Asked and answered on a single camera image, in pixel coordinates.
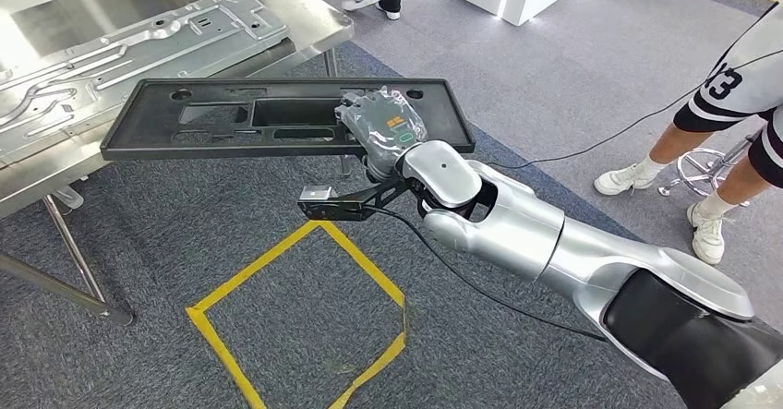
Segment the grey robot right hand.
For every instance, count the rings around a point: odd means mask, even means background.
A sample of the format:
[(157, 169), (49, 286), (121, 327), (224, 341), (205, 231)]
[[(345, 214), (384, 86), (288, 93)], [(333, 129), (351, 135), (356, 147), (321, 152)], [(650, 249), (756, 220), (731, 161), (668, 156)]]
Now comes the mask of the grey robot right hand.
[(368, 176), (377, 182), (392, 177), (397, 161), (428, 140), (420, 115), (401, 92), (386, 86), (364, 94), (346, 92), (335, 114), (365, 150)]

